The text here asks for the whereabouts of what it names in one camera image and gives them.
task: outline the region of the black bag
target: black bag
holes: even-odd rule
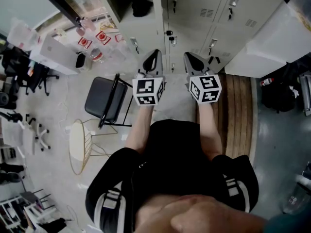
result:
[[[295,95],[286,83],[274,83],[262,87],[262,103],[279,113],[295,107]]]

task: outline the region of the chair seat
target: chair seat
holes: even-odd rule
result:
[[[113,80],[104,79],[102,77],[95,78],[88,92],[84,106],[85,111],[93,116],[101,118],[103,111],[106,108],[112,85]],[[118,119],[126,91],[127,86],[125,84],[118,83],[112,104],[107,113],[107,122],[113,123]]]

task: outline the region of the wooden board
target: wooden board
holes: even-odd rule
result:
[[[241,139],[241,90],[240,77],[233,76],[234,87],[234,104],[235,104],[235,122],[234,122],[234,142],[233,142],[233,158],[239,156],[240,139]]]
[[[246,103],[247,103],[247,128],[246,128],[246,143],[244,154],[249,156],[252,143],[252,129],[253,129],[253,98],[250,78],[246,82]]]
[[[241,138],[239,155],[244,155],[246,150],[246,132],[247,132],[247,93],[251,92],[247,90],[247,77],[240,76],[240,91],[241,91]]]
[[[227,81],[227,102],[228,102],[228,133],[227,133],[227,147],[225,154],[233,157],[234,144],[234,128],[235,128],[235,102],[234,102],[234,86],[233,76],[226,75]]]
[[[227,147],[227,133],[228,133],[228,106],[227,106],[227,84],[226,76],[219,74],[219,79],[222,84],[222,92],[218,100],[218,133],[222,141],[223,154]]]

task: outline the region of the hand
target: hand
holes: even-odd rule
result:
[[[261,233],[266,220],[202,196],[186,212],[171,219],[179,233]]]
[[[179,233],[231,233],[230,208],[212,197],[202,197],[183,214],[171,219]]]

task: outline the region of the concrete floor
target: concrete floor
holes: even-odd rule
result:
[[[311,116],[306,117],[299,105],[277,114],[261,104],[258,88],[254,170],[259,200],[252,213],[267,219],[281,213],[282,204],[295,185],[295,174],[301,174],[311,161]]]

